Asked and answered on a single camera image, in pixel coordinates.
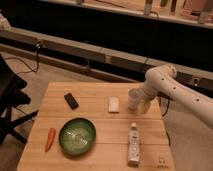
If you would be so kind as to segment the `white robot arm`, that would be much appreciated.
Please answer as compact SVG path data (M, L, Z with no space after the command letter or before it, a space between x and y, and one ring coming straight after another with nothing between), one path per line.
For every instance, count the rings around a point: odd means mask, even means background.
M208 127L213 129L213 99L190 89L175 80L176 68L166 64L152 67L145 73L145 81L140 85L142 99L153 100L162 92L179 102Z

